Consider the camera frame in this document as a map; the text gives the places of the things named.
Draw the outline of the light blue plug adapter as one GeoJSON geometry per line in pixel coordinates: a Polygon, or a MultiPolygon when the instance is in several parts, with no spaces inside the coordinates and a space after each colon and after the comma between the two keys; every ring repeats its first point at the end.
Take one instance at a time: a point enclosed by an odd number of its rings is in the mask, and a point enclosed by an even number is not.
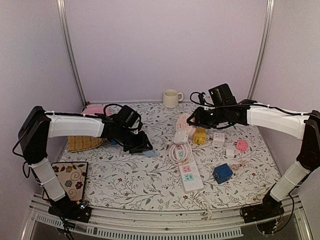
{"type": "Polygon", "coordinates": [[[146,150],[146,151],[144,151],[143,154],[144,154],[146,157],[150,158],[150,157],[154,157],[154,156],[156,155],[156,152],[155,152],[154,149],[152,149],[152,150],[146,150]]]}

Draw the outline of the pink round power strip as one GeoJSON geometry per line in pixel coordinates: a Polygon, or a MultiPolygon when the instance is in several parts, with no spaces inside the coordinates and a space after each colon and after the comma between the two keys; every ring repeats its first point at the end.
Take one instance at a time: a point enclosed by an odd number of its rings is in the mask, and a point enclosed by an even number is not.
{"type": "Polygon", "coordinates": [[[191,116],[190,113],[183,113],[181,114],[177,121],[176,121],[176,131],[182,131],[182,130],[187,130],[188,131],[188,137],[191,139],[194,136],[194,133],[196,132],[196,127],[194,125],[189,125],[187,123],[187,119],[191,116]]]}

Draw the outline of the yellow cube socket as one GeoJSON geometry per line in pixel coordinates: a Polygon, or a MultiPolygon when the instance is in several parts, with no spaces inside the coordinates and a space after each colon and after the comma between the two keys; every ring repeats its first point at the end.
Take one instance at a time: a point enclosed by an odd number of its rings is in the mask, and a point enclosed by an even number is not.
{"type": "Polygon", "coordinates": [[[204,128],[196,128],[193,134],[192,143],[195,145],[204,145],[206,143],[206,130],[204,128]]]}

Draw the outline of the white cartoon cube socket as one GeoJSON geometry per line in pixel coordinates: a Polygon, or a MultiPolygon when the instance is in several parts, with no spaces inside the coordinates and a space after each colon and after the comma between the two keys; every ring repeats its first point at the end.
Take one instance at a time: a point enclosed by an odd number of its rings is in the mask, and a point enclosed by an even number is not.
{"type": "Polygon", "coordinates": [[[225,143],[225,134],[223,132],[214,132],[212,146],[215,148],[222,148],[225,143]]]}

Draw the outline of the small pink plug adapter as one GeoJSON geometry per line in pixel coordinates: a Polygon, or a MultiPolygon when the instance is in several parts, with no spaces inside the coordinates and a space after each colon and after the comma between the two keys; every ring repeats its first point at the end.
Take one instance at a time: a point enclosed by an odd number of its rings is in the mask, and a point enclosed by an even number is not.
{"type": "Polygon", "coordinates": [[[243,139],[239,139],[235,147],[240,152],[246,152],[248,149],[248,142],[243,139]]]}

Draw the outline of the white power strip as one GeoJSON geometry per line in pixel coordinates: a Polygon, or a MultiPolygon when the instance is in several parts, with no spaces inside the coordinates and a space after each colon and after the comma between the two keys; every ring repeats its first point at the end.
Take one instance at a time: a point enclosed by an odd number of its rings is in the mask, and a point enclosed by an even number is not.
{"type": "Polygon", "coordinates": [[[189,144],[173,144],[169,149],[169,159],[178,167],[182,186],[186,193],[200,191],[204,188],[192,148],[189,144]]]}

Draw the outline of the dark blue cube socket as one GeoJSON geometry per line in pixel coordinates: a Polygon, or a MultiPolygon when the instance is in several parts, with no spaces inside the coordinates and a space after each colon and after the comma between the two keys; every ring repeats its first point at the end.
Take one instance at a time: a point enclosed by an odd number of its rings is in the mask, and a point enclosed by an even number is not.
{"type": "Polygon", "coordinates": [[[224,163],[215,167],[212,175],[217,184],[220,185],[231,179],[231,177],[233,176],[233,171],[227,163],[224,163]]]}

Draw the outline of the white square adapter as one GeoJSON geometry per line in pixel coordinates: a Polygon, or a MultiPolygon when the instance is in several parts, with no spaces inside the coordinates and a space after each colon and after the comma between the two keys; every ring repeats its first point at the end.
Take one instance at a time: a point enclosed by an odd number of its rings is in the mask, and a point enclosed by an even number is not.
{"type": "Polygon", "coordinates": [[[177,131],[174,135],[173,143],[176,145],[185,144],[188,142],[189,139],[189,131],[188,130],[181,130],[177,131]]]}

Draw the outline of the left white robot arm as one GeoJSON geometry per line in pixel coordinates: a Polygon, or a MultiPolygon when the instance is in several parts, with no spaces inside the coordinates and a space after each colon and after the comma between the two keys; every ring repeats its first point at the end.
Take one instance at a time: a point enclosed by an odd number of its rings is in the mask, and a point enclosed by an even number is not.
{"type": "Polygon", "coordinates": [[[107,139],[122,146],[123,151],[140,154],[153,150],[142,130],[141,115],[128,105],[117,113],[71,113],[47,111],[42,106],[32,108],[20,130],[12,153],[24,159],[48,198],[60,202],[68,198],[51,166],[48,145],[51,139],[92,137],[107,139]]]}

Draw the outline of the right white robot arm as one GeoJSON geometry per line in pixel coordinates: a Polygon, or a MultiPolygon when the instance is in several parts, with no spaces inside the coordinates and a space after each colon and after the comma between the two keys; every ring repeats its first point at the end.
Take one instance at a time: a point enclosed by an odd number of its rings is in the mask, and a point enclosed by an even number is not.
{"type": "Polygon", "coordinates": [[[199,106],[186,120],[191,126],[217,129],[220,124],[261,130],[281,178],[263,198],[264,205],[282,201],[320,166],[320,112],[281,109],[243,100],[221,106],[199,106]]]}

